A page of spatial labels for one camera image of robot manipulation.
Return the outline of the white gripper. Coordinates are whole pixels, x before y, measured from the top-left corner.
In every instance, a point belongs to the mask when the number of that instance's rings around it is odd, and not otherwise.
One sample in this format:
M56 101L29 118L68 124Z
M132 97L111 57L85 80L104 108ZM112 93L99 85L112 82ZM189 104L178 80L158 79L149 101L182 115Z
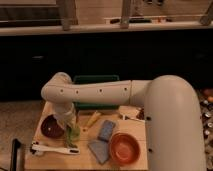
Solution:
M67 126L73 127L76 125L76 110L73 103L56 104L53 109L55 111L54 118L63 129Z

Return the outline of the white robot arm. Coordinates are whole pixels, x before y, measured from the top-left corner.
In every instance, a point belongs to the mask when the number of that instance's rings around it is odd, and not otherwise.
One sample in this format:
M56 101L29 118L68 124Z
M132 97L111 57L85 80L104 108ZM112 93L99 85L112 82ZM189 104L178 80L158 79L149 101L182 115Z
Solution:
M176 75L153 80L73 84L56 73L41 89L46 101L64 108L71 102L142 107L149 171L206 171L198 96Z

